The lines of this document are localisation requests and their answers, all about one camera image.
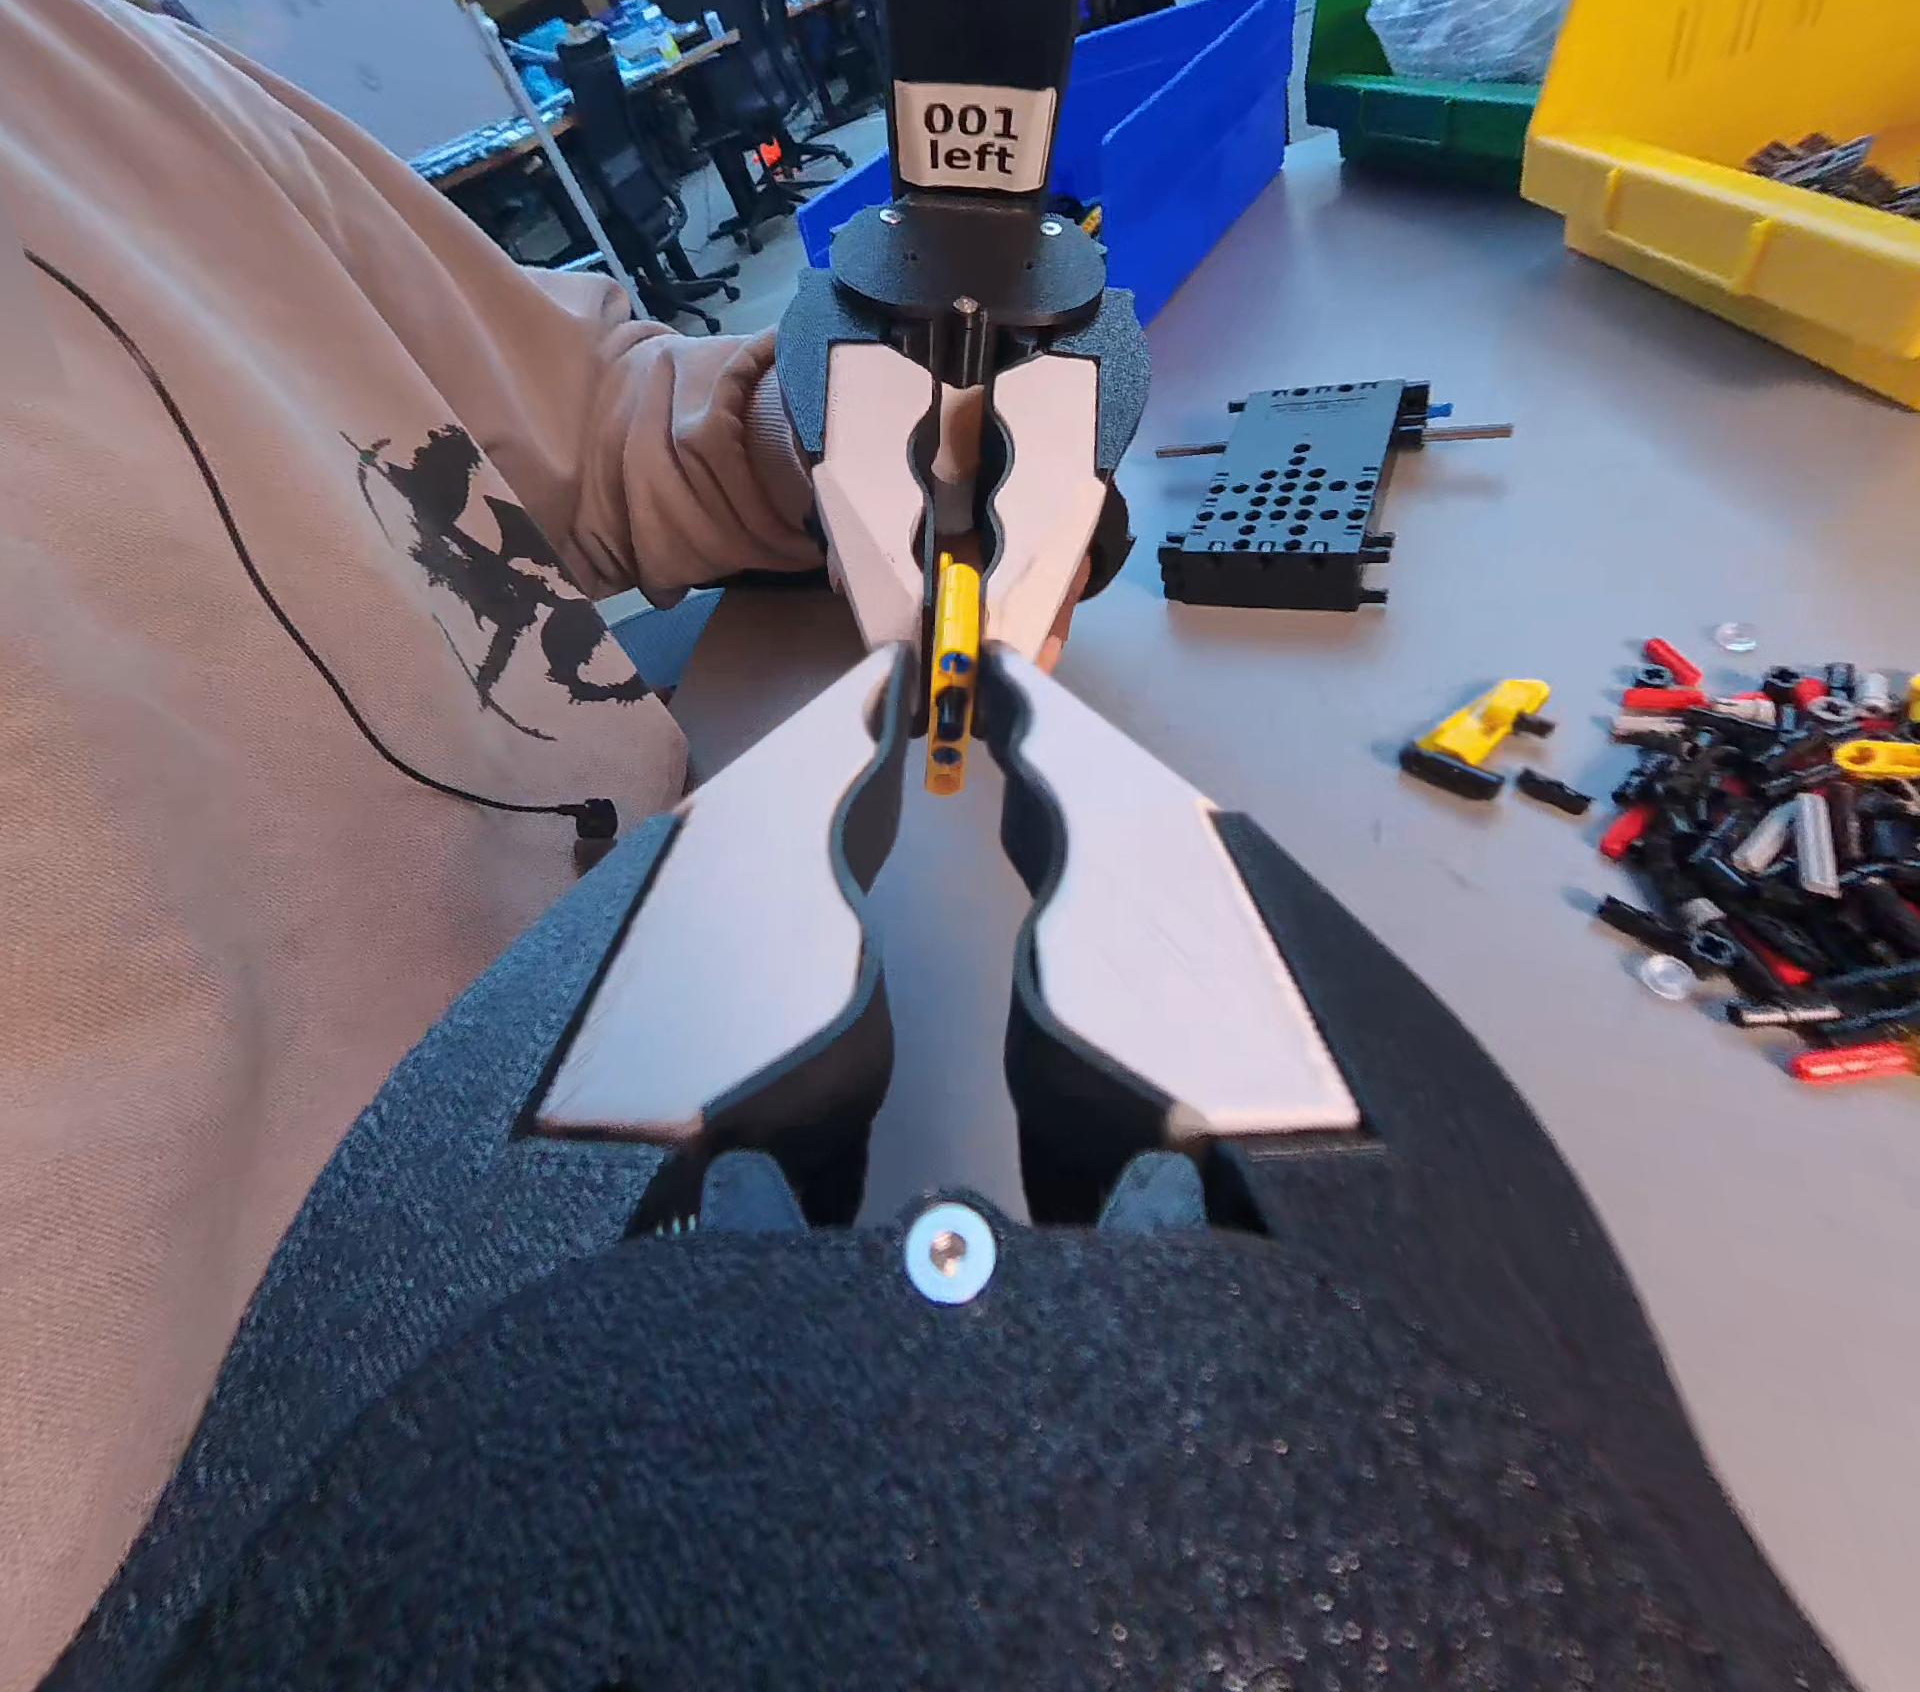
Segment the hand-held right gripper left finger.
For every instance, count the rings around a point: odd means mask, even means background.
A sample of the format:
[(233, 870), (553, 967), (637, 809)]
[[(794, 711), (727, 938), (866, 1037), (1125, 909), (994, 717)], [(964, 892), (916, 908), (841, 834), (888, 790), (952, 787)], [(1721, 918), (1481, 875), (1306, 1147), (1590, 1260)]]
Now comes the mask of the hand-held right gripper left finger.
[(866, 1134), (894, 1075), (866, 892), (912, 679), (909, 648), (872, 649), (694, 790), (564, 1033), (542, 1132)]

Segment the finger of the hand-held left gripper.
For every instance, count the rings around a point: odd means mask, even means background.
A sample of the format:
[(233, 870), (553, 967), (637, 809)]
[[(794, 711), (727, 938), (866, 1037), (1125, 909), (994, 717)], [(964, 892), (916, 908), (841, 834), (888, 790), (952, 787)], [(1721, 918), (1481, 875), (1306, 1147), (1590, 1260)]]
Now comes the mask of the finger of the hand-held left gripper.
[(811, 471), (829, 583), (846, 601), (861, 645), (925, 653), (925, 523), (934, 502), (925, 434), (946, 436), (959, 391), (886, 343), (833, 343), (822, 457)]
[(1090, 590), (1107, 502), (1096, 361), (1036, 357), (997, 372), (982, 450), (982, 635), (1022, 660), (1053, 660), (1073, 606)]

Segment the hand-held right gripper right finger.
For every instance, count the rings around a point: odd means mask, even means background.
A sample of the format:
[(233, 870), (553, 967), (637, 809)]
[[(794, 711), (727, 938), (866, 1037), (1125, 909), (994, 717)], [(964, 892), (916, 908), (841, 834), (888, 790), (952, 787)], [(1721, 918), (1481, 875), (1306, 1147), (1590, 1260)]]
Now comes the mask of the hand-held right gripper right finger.
[(1030, 1021), (1170, 1132), (1352, 1132), (1358, 1101), (1237, 870), (1222, 812), (1019, 649), (982, 669)]

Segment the long yellow holed beam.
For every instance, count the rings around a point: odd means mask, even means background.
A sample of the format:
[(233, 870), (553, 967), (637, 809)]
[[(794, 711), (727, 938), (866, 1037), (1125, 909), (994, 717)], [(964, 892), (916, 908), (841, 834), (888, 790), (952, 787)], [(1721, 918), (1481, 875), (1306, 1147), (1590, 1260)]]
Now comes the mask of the long yellow holed beam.
[(953, 798), (964, 787), (973, 697), (982, 654), (979, 574), (940, 550), (929, 608), (925, 790)]

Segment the person's left forearm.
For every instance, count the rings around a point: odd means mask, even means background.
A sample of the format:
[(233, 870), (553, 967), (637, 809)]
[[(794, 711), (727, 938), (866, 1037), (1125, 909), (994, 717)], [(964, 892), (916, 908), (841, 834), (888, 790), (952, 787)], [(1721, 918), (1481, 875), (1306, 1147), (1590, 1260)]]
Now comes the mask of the person's left forearm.
[(483, 450), (586, 597), (667, 606), (824, 567), (770, 332), (669, 332), (584, 273), (524, 273), (521, 294), (535, 314), (509, 334), (517, 384)]

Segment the grey desk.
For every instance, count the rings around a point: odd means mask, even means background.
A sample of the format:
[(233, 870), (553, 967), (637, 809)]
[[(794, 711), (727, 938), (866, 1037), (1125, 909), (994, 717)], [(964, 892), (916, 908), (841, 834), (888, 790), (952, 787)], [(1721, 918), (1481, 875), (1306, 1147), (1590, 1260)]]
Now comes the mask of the grey desk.
[(1022, 935), (1025, 1204), (973, 1315), (756, 1163), (674, 1254), (712, 1369), (580, 1690), (1849, 1690), (1499, 1066), (1204, 812), (1352, 1129), (1163, 1129)]

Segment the black office chair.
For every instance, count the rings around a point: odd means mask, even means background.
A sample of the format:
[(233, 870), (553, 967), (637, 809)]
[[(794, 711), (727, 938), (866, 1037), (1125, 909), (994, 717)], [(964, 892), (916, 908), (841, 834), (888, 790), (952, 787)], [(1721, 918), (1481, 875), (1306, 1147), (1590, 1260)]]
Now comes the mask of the black office chair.
[(733, 217), (711, 228), (711, 240), (733, 238), (748, 254), (761, 251), (764, 231), (794, 217), (804, 194), (822, 192), (829, 179), (800, 179), (805, 161), (833, 161), (849, 170), (852, 158), (831, 143), (800, 143), (787, 128), (787, 81), (775, 62), (764, 0), (717, 0), (717, 13), (735, 32), (698, 65), (696, 89), (689, 94), (698, 125), (698, 146), (733, 199)]
[(557, 46), (557, 74), (597, 213), (645, 310), (660, 324), (691, 317), (705, 334), (717, 334), (705, 298), (735, 301), (738, 266), (705, 273), (686, 254), (686, 202), (641, 140), (608, 36), (597, 25), (573, 25)]

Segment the blue storage bin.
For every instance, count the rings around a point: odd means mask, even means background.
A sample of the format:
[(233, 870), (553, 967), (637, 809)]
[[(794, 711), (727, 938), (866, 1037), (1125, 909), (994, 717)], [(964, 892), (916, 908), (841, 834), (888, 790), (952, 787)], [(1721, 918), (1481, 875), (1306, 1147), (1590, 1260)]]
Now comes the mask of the blue storage bin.
[(1093, 347), (1096, 313), (1137, 324), (1170, 298), (1250, 199), (1278, 176), (1296, 0), (1192, 0), (1096, 29), (1073, 46), (1053, 103), (1045, 198), (1099, 209), (1081, 224), (1019, 224), (1019, 199), (907, 180), (931, 146), (994, 143), (1027, 89), (931, 89), (892, 118), (882, 158), (804, 202), (809, 251), (778, 324), (785, 350), (905, 332), (977, 305), (984, 325), (1064, 350)]

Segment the yellow piece with black pins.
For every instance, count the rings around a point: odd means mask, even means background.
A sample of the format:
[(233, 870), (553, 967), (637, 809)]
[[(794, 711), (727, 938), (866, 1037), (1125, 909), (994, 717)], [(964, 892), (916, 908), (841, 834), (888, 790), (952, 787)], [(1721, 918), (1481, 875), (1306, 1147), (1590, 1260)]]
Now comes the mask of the yellow piece with black pins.
[(1550, 682), (1539, 678), (1507, 678), (1477, 693), (1472, 701), (1440, 717), (1420, 737), (1399, 749), (1399, 767), (1418, 783), (1435, 787), (1469, 804), (1495, 801), (1505, 783), (1488, 759), (1510, 737), (1547, 737)]

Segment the person's beige sweatshirt torso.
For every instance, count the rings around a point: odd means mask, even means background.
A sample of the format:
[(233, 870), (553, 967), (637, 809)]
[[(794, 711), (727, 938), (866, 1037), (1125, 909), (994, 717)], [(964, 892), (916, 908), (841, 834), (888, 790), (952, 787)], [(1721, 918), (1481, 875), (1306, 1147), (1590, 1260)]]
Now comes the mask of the person's beige sweatshirt torso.
[(535, 306), (191, 26), (3, 0), (3, 1687), (279, 1234), (678, 723), (483, 450)]

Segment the pile of small building pins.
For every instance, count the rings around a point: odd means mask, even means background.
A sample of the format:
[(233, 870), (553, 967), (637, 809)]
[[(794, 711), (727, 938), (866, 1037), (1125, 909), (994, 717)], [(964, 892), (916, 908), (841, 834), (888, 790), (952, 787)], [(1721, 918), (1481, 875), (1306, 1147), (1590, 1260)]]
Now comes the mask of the pile of small building pins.
[(1668, 1003), (1772, 1042), (1802, 1088), (1916, 1081), (1916, 671), (1742, 667), (1635, 648), (1606, 731), (1629, 764), (1590, 920)]

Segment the yellow storage bin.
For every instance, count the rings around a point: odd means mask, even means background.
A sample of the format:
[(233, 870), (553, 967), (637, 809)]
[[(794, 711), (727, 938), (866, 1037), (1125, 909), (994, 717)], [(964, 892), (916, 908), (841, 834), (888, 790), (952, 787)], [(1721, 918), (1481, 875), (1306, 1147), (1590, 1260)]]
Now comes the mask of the yellow storage bin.
[(1869, 143), (1916, 179), (1916, 0), (1570, 0), (1521, 153), (1566, 246), (1916, 406), (1916, 223), (1747, 173)]

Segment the heap of small black pieces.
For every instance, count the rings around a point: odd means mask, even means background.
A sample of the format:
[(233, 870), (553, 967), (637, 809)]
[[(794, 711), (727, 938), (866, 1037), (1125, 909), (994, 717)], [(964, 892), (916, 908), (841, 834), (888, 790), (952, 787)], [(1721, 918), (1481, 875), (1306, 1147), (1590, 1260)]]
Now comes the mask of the heap of small black pieces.
[(1916, 180), (1896, 180), (1869, 153), (1869, 133), (1832, 140), (1823, 131), (1812, 131), (1802, 140), (1761, 146), (1743, 158), (1742, 170), (1795, 192), (1816, 192), (1869, 210), (1916, 220)]

